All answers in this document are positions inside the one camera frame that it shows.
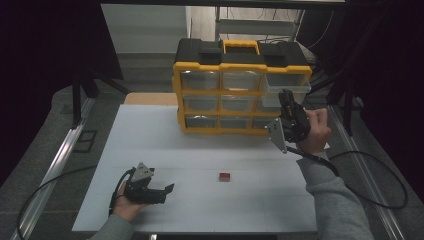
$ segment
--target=white table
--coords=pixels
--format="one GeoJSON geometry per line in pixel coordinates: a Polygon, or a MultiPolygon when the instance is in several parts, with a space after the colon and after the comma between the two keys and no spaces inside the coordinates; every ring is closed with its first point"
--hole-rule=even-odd
{"type": "Polygon", "coordinates": [[[139,162],[156,169],[149,188],[175,187],[165,204],[143,209],[136,231],[316,231],[313,197],[296,159],[266,136],[185,134],[175,106],[121,105],[73,231],[100,229],[119,178],[139,162]],[[220,172],[231,173],[231,181],[220,182],[220,172]]]}

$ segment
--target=black cable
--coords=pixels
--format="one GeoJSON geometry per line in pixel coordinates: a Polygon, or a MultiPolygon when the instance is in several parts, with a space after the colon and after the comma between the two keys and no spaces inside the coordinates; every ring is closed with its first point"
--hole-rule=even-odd
{"type": "Polygon", "coordinates": [[[289,10],[288,9],[286,9],[287,10],[287,12],[286,12],[286,14],[287,14],[287,19],[289,20],[289,21],[291,21],[290,20],[290,16],[289,16],[289,10]]]}
{"type": "Polygon", "coordinates": [[[132,174],[132,173],[134,173],[134,172],[135,172],[135,168],[131,168],[130,170],[126,171],[126,172],[122,175],[121,179],[119,179],[118,184],[116,184],[115,191],[113,192],[112,197],[111,197],[111,199],[110,199],[110,204],[109,204],[109,216],[110,216],[110,215],[112,214],[112,212],[113,212],[113,207],[115,206],[115,201],[116,201],[116,199],[118,199],[119,197],[121,197],[121,196],[122,196],[122,195],[121,195],[121,196],[117,196],[117,197],[116,197],[116,195],[118,194],[118,190],[119,190],[119,187],[121,186],[122,181],[124,181],[125,176],[130,175],[130,174],[132,174]]]}
{"type": "Polygon", "coordinates": [[[325,36],[325,33],[327,33],[328,27],[331,24],[331,20],[333,19],[333,15],[334,15],[334,11],[331,12],[330,20],[328,20],[328,24],[325,27],[324,33],[321,35],[321,37],[314,44],[307,46],[306,47],[307,49],[310,49],[311,47],[317,45],[322,40],[322,38],[325,36]]]}
{"type": "Polygon", "coordinates": [[[307,158],[311,159],[312,161],[320,163],[320,164],[328,167],[334,173],[334,175],[336,175],[336,177],[340,177],[339,171],[337,170],[336,166],[334,166],[331,162],[327,161],[326,159],[320,158],[318,156],[315,156],[315,155],[312,155],[312,154],[309,154],[309,153],[302,152],[301,150],[296,149],[296,148],[292,148],[292,147],[289,147],[289,146],[286,146],[286,147],[287,147],[287,151],[292,152],[294,154],[298,154],[298,155],[303,156],[303,157],[307,157],[307,158]]]}
{"type": "MultiPolygon", "coordinates": [[[[331,162],[329,162],[329,161],[327,161],[327,160],[325,160],[323,158],[320,158],[318,156],[315,156],[315,155],[312,155],[312,154],[308,154],[308,153],[302,152],[301,150],[298,150],[298,149],[295,149],[295,148],[292,148],[292,147],[289,147],[289,146],[287,146],[287,151],[292,152],[292,153],[295,153],[295,154],[298,154],[298,155],[301,155],[303,157],[307,157],[307,158],[309,158],[309,159],[311,159],[311,160],[313,160],[315,162],[318,162],[318,163],[320,163],[320,164],[328,167],[334,173],[334,175],[336,175],[336,177],[340,177],[339,176],[339,172],[338,172],[336,166],[334,166],[331,162]]],[[[373,204],[375,204],[377,206],[383,207],[383,208],[387,208],[387,209],[402,209],[402,208],[406,207],[406,205],[408,204],[408,193],[406,191],[405,185],[402,183],[402,181],[400,180],[400,178],[398,176],[396,176],[396,174],[386,164],[384,164],[382,161],[380,161],[378,158],[376,158],[376,157],[374,157],[371,154],[366,153],[366,152],[361,152],[361,151],[347,151],[347,152],[343,152],[343,153],[334,155],[332,157],[329,157],[328,159],[329,160],[332,160],[334,158],[337,158],[339,156],[342,156],[342,155],[345,155],[345,154],[349,154],[349,153],[363,154],[363,155],[366,155],[366,156],[371,157],[372,159],[374,159],[378,163],[382,164],[387,170],[389,170],[389,172],[399,182],[400,186],[402,187],[402,191],[403,191],[403,194],[404,194],[405,198],[404,198],[404,201],[403,201],[403,203],[401,205],[398,205],[398,206],[389,206],[389,205],[385,205],[385,204],[376,202],[376,201],[374,201],[374,200],[372,200],[370,198],[365,197],[364,195],[360,194],[358,191],[356,191],[355,189],[353,189],[350,185],[348,185],[348,184],[345,183],[345,186],[346,186],[347,189],[349,189],[356,196],[362,198],[363,200],[366,200],[368,202],[371,202],[371,203],[373,203],[373,204]]]]}
{"type": "Polygon", "coordinates": [[[330,56],[326,57],[324,60],[322,61],[318,61],[317,65],[320,66],[324,66],[326,65],[328,62],[341,62],[343,61],[343,58],[345,57],[346,54],[348,54],[348,50],[349,48],[355,44],[360,36],[360,34],[362,33],[362,30],[364,27],[366,27],[366,25],[368,24],[367,21],[364,21],[363,23],[361,23],[361,26],[358,27],[358,29],[356,30],[356,32],[354,32],[353,34],[350,34],[350,38],[347,39],[344,42],[344,45],[341,46],[341,49],[332,53],[330,56]]]}
{"type": "Polygon", "coordinates": [[[403,191],[404,200],[403,200],[403,203],[402,203],[401,205],[399,205],[399,206],[388,206],[388,205],[384,205],[384,204],[378,203],[378,202],[376,202],[376,201],[374,201],[374,200],[372,200],[372,199],[369,199],[369,198],[367,198],[367,197],[365,197],[365,196],[361,195],[361,194],[360,194],[360,193],[358,193],[356,190],[354,190],[351,186],[349,186],[349,185],[347,185],[347,184],[346,184],[346,187],[347,187],[350,191],[352,191],[352,192],[353,192],[354,194],[356,194],[358,197],[360,197],[360,198],[362,198],[362,199],[364,199],[364,200],[366,200],[366,201],[368,201],[368,202],[371,202],[371,203],[373,203],[373,204],[375,204],[375,205],[378,205],[378,206],[380,206],[380,207],[383,207],[383,208],[388,208],[388,209],[402,209],[402,208],[406,207],[406,205],[408,204],[408,192],[407,192],[407,190],[406,190],[405,185],[402,183],[402,181],[401,181],[401,180],[400,180],[400,178],[396,175],[396,173],[395,173],[392,169],[390,169],[390,168],[389,168],[389,167],[388,167],[385,163],[383,163],[381,160],[379,160],[378,158],[374,157],[373,155],[371,155],[371,154],[369,154],[369,153],[362,152],[362,151],[347,151],[347,152],[343,152],[343,153],[340,153],[340,154],[336,154],[336,155],[334,155],[334,156],[332,156],[332,157],[329,157],[328,159],[329,159],[329,160],[332,160],[332,159],[334,159],[334,158],[337,158],[337,157],[340,157],[340,156],[342,156],[342,155],[349,154],[349,153],[356,153],[356,154],[362,154],[362,155],[368,156],[368,157],[370,157],[371,159],[375,160],[376,162],[380,163],[382,166],[384,166],[384,167],[385,167],[385,168],[389,171],[389,173],[390,173],[390,174],[392,174],[392,175],[396,178],[396,180],[399,182],[399,184],[400,184],[400,186],[401,186],[401,188],[402,188],[402,191],[403,191]]]}
{"type": "Polygon", "coordinates": [[[233,10],[230,8],[231,16],[234,18],[233,10]]]}
{"type": "MultiPolygon", "coordinates": [[[[274,20],[275,19],[275,14],[277,13],[277,9],[275,9],[275,11],[274,11],[274,16],[272,16],[272,20],[274,20]]],[[[265,38],[265,43],[266,43],[266,41],[268,40],[268,36],[269,35],[266,35],[266,38],[265,38]]]]}
{"type": "MultiPolygon", "coordinates": [[[[231,14],[233,14],[233,13],[231,12],[231,14]]],[[[234,15],[233,15],[233,18],[234,18],[234,15]]],[[[229,17],[228,17],[228,7],[227,7],[227,19],[229,19],[229,17]]],[[[230,40],[230,36],[228,35],[228,33],[227,33],[227,40],[230,40]]]]}
{"type": "Polygon", "coordinates": [[[325,75],[325,72],[322,71],[322,73],[318,77],[311,79],[311,81],[309,81],[309,83],[313,83],[313,82],[317,81],[318,79],[322,78],[324,75],[325,75]]]}
{"type": "Polygon", "coordinates": [[[261,13],[261,15],[258,17],[258,19],[256,19],[256,20],[259,20],[263,15],[264,15],[264,12],[265,12],[265,8],[262,8],[262,13],[261,13]]]}
{"type": "Polygon", "coordinates": [[[22,219],[22,215],[24,214],[24,212],[26,211],[26,209],[28,208],[28,205],[30,204],[30,202],[31,202],[31,200],[32,200],[32,198],[35,196],[35,194],[37,194],[37,192],[38,191],[40,191],[42,188],[44,188],[47,184],[49,184],[49,183],[51,183],[51,182],[53,182],[53,181],[55,181],[55,180],[57,180],[57,179],[59,179],[59,178],[61,178],[61,177],[63,177],[63,176],[67,176],[67,175],[69,175],[69,174],[73,174],[73,173],[76,173],[76,172],[81,172],[81,171],[84,171],[84,170],[88,170],[88,169],[92,169],[92,168],[96,168],[97,167],[97,165],[94,165],[94,166],[89,166],[89,167],[85,167],[85,168],[80,168],[80,169],[76,169],[76,170],[73,170],[73,171],[69,171],[69,172],[66,172],[66,173],[62,173],[61,175],[59,175],[59,176],[57,176],[57,177],[54,177],[54,178],[52,178],[52,179],[50,179],[50,180],[48,180],[47,182],[45,182],[45,183],[43,183],[41,186],[39,186],[28,198],[27,198],[27,200],[25,201],[25,203],[22,205],[22,207],[21,207],[21,209],[19,210],[19,214],[18,214],[18,219],[17,219],[17,221],[16,221],[16,232],[17,232],[17,234],[18,234],[18,236],[22,239],[22,240],[25,240],[25,237],[24,237],[24,235],[23,235],[23,233],[22,233],[22,230],[21,230],[21,227],[20,227],[20,225],[21,225],[21,219],[22,219]]]}
{"type": "Polygon", "coordinates": [[[307,99],[307,98],[305,98],[304,99],[305,100],[305,102],[307,103],[307,104],[309,104],[314,110],[317,110],[317,108],[311,103],[311,102],[309,102],[309,100],[307,99]]]}
{"type": "Polygon", "coordinates": [[[280,38],[277,38],[276,40],[270,41],[269,43],[283,42],[284,41],[283,39],[287,39],[287,38],[290,38],[290,37],[280,37],[280,38]]]}
{"type": "Polygon", "coordinates": [[[285,38],[289,38],[289,37],[277,37],[277,38],[259,39],[259,40],[256,40],[256,41],[262,42],[262,41],[274,40],[274,41],[271,41],[271,42],[275,42],[275,41],[282,40],[282,39],[285,39],[285,38]]]}

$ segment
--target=plastic drawer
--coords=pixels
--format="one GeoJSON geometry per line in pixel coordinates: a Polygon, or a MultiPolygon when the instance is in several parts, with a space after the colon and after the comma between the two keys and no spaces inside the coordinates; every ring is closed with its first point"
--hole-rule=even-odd
{"type": "Polygon", "coordinates": [[[294,100],[302,104],[306,94],[311,91],[307,76],[302,74],[266,74],[261,100],[265,107],[280,107],[278,93],[282,89],[293,92],[294,100]]]}
{"type": "Polygon", "coordinates": [[[182,89],[217,90],[219,89],[219,72],[181,71],[182,89]]]}
{"type": "Polygon", "coordinates": [[[249,127],[251,118],[244,116],[221,116],[221,128],[241,128],[249,127]]]}
{"type": "Polygon", "coordinates": [[[258,99],[258,103],[256,104],[256,112],[273,112],[273,113],[280,113],[281,112],[281,105],[280,100],[278,100],[278,106],[275,107],[266,107],[262,101],[262,97],[258,99]]]}
{"type": "Polygon", "coordinates": [[[187,128],[216,128],[217,116],[185,115],[187,128]]]}
{"type": "Polygon", "coordinates": [[[192,111],[216,111],[218,95],[183,95],[184,108],[192,111]]]}
{"type": "Polygon", "coordinates": [[[252,71],[223,72],[222,88],[231,91],[254,91],[259,87],[262,74],[252,71]]]}
{"type": "Polygon", "coordinates": [[[264,129],[268,123],[272,122],[276,117],[254,117],[252,120],[252,128],[264,129]]]}
{"type": "Polygon", "coordinates": [[[253,110],[255,96],[222,95],[221,109],[225,111],[250,112],[253,110]]]}

